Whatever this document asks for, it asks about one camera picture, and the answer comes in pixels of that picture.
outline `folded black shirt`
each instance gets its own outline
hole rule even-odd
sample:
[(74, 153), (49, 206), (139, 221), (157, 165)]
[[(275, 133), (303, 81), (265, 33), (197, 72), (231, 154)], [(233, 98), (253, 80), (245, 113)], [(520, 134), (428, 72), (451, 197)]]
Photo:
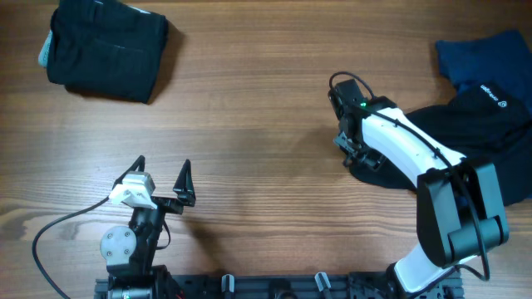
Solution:
[[(532, 194), (532, 120), (524, 102), (496, 84), (472, 86), (448, 105), (429, 106), (406, 117), (450, 149), (467, 157), (490, 158), (505, 205)], [(414, 189), (389, 160), (378, 172), (359, 165), (353, 165), (350, 172), (362, 182)]]
[(50, 26), (50, 82), (148, 102), (168, 35), (164, 16), (116, 0), (61, 0)]

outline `blue cloth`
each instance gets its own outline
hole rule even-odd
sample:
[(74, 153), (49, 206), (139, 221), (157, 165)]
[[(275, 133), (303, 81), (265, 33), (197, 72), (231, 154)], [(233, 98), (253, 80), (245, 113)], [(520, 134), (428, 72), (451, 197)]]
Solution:
[(491, 81), (532, 115), (532, 54), (517, 30), (469, 42), (438, 41), (436, 49), (440, 74), (458, 94)]

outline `folded clothing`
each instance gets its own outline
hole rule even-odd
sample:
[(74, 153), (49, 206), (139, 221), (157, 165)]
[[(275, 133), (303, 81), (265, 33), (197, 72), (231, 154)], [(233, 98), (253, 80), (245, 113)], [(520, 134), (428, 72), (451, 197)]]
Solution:
[[(505, 205), (532, 194), (532, 120), (522, 101), (495, 83), (472, 86), (448, 105), (434, 105), (406, 115), (432, 138), (465, 154), (491, 159)], [(362, 182), (392, 189), (414, 189), (389, 160), (377, 171), (353, 165)]]
[(468, 42), (436, 43), (440, 73), (457, 93), (493, 81), (532, 114), (532, 54), (517, 30)]
[(164, 16), (116, 0), (61, 0), (50, 27), (50, 82), (148, 102), (168, 35)]

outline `table surface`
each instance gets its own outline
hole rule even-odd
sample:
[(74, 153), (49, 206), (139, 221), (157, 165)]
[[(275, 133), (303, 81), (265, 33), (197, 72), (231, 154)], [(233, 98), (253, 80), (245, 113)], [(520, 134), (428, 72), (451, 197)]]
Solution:
[[(455, 94), (436, 40), (517, 27), (532, 42), (531, 3), (133, 2), (170, 31), (150, 105), (70, 93), (37, 55), (56, 1), (0, 5), (0, 297), (56, 298), (30, 247), (37, 231), (104, 198), (139, 154), (156, 195), (192, 160), (195, 208), (169, 215), (173, 274), (380, 271), (416, 244), (416, 199), (354, 179), (333, 144), (335, 71), (355, 71), (404, 111)], [(510, 240), (492, 280), (466, 273), (469, 298), (532, 296), (532, 201), (506, 209)], [(106, 203), (46, 232), (38, 252), (71, 297), (106, 277), (103, 233), (131, 210)], [(472, 263), (479, 267), (478, 261)]]

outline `printed logo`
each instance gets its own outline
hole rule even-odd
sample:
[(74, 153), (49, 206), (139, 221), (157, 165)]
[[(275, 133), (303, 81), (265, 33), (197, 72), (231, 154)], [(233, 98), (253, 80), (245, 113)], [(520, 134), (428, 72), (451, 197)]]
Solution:
[(499, 105), (499, 107), (501, 107), (501, 108), (505, 108), (505, 107), (508, 105), (508, 103), (507, 103), (505, 100), (503, 100), (503, 101), (499, 101), (499, 98), (496, 97), (496, 96), (493, 94), (493, 92), (491, 92), (491, 90), (490, 90), (488, 87), (486, 87), (485, 85), (481, 85), (480, 88), (482, 88), (482, 90), (485, 91), (485, 93), (487, 93), (488, 96), (490, 96), (491, 99), (493, 99), (494, 101), (496, 101), (496, 102), (497, 102), (497, 105)]

